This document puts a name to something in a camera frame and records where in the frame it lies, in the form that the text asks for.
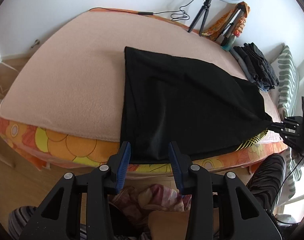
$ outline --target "mattress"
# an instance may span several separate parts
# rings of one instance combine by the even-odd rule
[[[38,168],[99,166],[119,148],[124,96],[124,47],[214,63],[246,79],[237,61],[186,26],[160,17],[100,9],[83,13],[31,57],[0,105],[0,135]],[[271,97],[265,111],[279,122]],[[209,170],[251,165],[287,146],[269,131],[257,144],[195,161]],[[130,165],[135,172],[170,172],[168,164]]]

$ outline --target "metal screw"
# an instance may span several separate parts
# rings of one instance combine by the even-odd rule
[[[64,175],[65,179],[71,179],[73,177],[73,174],[71,172],[68,172]]]
[[[193,171],[198,171],[199,169],[200,169],[200,166],[199,165],[197,165],[197,164],[193,164],[193,165],[191,165],[191,170],[193,170]]]
[[[235,178],[235,173],[229,171],[229,172],[227,173],[227,176],[228,176],[230,179],[234,179],[234,178]]]
[[[109,169],[109,166],[108,165],[101,165],[100,166],[100,170],[101,171],[107,171]]]

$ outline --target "wooden floor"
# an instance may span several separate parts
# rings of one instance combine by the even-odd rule
[[[21,70],[28,58],[6,61],[7,64]],[[0,85],[3,90],[9,88],[15,80],[17,73],[0,65]],[[20,157],[0,138],[0,153],[11,160],[15,167],[11,168],[0,161],[0,222],[7,228],[9,213],[24,205],[38,206],[55,183],[66,173],[76,175],[90,172],[92,168],[63,169],[51,165],[50,169],[38,171],[32,164]],[[250,179],[246,168],[232,169],[244,182]],[[158,177],[152,179],[126,180],[125,186],[134,186],[141,190],[147,186],[160,183],[168,187],[175,187],[172,177]],[[85,201],[82,201],[81,222],[85,223]]]

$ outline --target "striped pillow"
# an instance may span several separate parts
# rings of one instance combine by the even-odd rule
[[[277,106],[281,120],[283,120],[285,116],[293,116],[295,112],[299,84],[298,71],[288,46],[284,46],[280,55],[271,65],[279,79],[279,86],[270,90],[270,95]]]

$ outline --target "person's leg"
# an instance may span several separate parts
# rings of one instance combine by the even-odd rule
[[[279,154],[268,156],[247,183],[247,188],[265,210],[274,210],[285,178],[285,161]]]

